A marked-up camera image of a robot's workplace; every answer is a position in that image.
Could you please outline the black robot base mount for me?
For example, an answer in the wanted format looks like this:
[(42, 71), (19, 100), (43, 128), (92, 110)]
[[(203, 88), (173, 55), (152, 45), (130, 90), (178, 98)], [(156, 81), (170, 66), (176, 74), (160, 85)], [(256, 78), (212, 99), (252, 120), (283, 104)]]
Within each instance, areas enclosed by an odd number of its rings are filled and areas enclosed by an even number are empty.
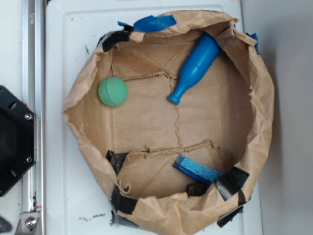
[(0, 195), (35, 163), (36, 115), (5, 86), (0, 87)]

